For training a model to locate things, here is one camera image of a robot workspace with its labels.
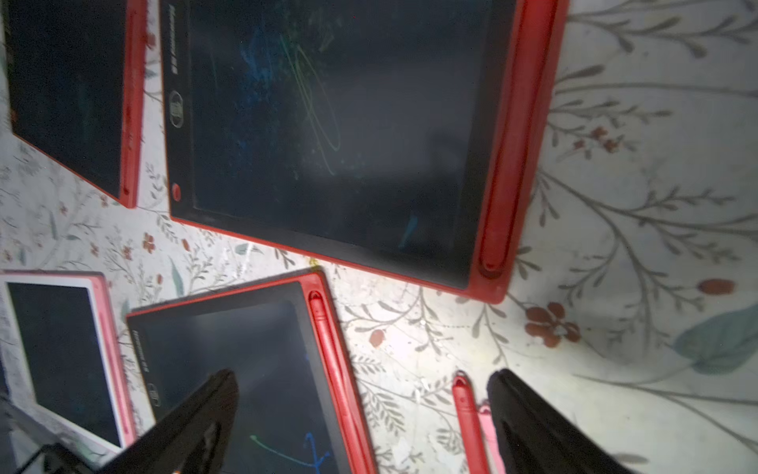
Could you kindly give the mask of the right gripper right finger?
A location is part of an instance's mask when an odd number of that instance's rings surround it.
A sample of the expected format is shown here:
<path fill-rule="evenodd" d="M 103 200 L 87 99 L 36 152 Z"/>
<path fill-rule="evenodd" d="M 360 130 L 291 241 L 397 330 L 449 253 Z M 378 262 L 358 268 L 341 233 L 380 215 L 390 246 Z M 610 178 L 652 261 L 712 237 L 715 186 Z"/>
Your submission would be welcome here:
<path fill-rule="evenodd" d="M 631 473 L 510 369 L 493 373 L 487 391 L 506 472 Z"/>

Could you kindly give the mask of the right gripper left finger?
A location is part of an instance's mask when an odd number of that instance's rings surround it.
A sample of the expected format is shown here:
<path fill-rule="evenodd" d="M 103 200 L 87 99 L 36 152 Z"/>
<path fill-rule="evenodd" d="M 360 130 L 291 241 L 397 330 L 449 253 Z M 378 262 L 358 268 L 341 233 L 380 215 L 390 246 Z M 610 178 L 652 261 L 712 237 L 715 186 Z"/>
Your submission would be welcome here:
<path fill-rule="evenodd" d="M 215 373 L 100 473 L 219 473 L 238 408 L 229 369 Z"/>

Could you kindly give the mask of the red tablet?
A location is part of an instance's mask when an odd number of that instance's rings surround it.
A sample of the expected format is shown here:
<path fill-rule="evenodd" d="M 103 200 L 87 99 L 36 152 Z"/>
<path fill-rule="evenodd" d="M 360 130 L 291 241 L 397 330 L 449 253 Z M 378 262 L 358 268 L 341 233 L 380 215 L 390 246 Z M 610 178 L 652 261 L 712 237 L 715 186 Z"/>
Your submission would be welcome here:
<path fill-rule="evenodd" d="M 224 472 L 353 473 L 316 344 L 309 292 L 326 296 L 341 332 L 319 270 L 128 314 L 154 417 L 163 419 L 211 375 L 229 369 L 239 401 Z M 343 345 L 347 351 L 344 337 Z"/>
<path fill-rule="evenodd" d="M 133 209 L 147 2 L 4 1 L 1 13 L 13 134 Z"/>
<path fill-rule="evenodd" d="M 515 1 L 163 1 L 171 219 L 487 303 L 476 252 Z"/>

